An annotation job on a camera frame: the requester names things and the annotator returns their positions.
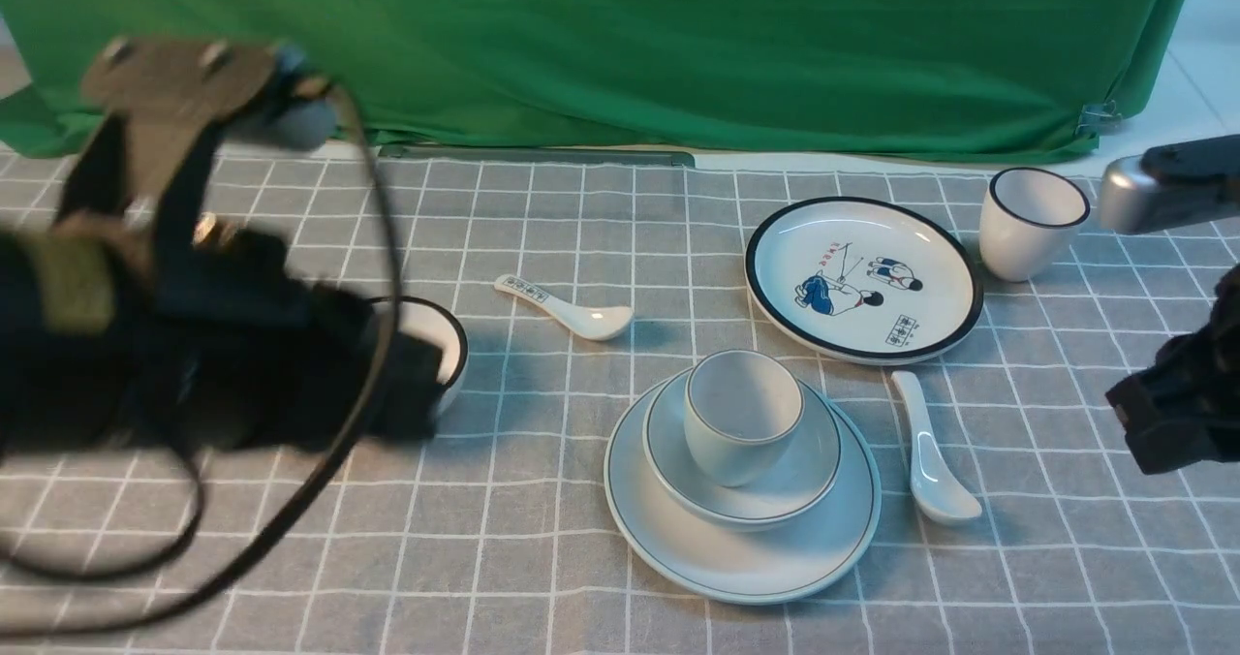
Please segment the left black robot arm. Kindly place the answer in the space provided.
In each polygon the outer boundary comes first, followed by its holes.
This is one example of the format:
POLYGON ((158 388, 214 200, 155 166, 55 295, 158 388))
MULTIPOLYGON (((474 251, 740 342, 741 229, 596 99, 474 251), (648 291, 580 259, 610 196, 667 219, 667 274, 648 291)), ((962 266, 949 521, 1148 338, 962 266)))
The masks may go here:
POLYGON ((384 313, 334 288, 300 296, 308 316, 281 328, 177 321, 153 309, 110 251, 2 232, 2 453, 167 444, 322 452, 355 404, 367 437, 432 439, 441 350, 398 334, 384 377, 365 397, 384 313), (48 254, 66 249, 87 258, 89 290, 109 298, 112 318, 99 332, 57 332, 45 321, 48 254))

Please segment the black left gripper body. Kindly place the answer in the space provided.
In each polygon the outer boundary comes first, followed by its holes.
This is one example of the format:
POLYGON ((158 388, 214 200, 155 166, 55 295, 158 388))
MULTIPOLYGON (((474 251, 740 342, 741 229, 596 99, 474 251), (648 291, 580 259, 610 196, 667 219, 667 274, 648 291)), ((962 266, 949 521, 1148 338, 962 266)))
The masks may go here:
POLYGON ((216 234, 157 267, 148 231, 100 229, 119 282, 131 368, 99 387, 110 403, 97 440, 109 448, 294 445, 321 452, 363 393, 378 314, 358 293, 285 270, 286 241, 216 234))

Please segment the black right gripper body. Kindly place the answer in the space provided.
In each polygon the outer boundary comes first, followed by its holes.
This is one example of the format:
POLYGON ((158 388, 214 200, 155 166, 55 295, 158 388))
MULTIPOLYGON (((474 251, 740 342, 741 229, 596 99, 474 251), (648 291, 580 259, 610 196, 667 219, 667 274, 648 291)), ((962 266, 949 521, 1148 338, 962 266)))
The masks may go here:
POLYGON ((1159 366, 1171 381, 1171 399, 1209 414, 1239 408, 1239 265, 1215 285, 1204 328, 1171 337, 1159 349, 1159 366))

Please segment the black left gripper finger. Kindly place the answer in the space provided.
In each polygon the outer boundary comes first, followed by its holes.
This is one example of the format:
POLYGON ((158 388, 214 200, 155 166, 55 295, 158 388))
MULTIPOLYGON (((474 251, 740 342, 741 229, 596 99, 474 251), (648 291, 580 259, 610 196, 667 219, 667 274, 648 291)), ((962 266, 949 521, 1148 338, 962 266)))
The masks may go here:
POLYGON ((397 332, 384 359, 384 385, 376 391, 368 435, 382 443, 424 443, 436 434, 438 404, 446 386, 439 380, 444 350, 397 332))

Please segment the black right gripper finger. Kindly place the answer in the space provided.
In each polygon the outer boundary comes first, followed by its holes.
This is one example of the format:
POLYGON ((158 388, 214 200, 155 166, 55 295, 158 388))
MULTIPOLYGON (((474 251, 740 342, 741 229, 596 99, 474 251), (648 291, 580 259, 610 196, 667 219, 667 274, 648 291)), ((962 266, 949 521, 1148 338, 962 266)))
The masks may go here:
POLYGON ((1146 475, 1178 471, 1197 461, 1239 461, 1236 373, 1152 365, 1109 390, 1135 464, 1146 475))

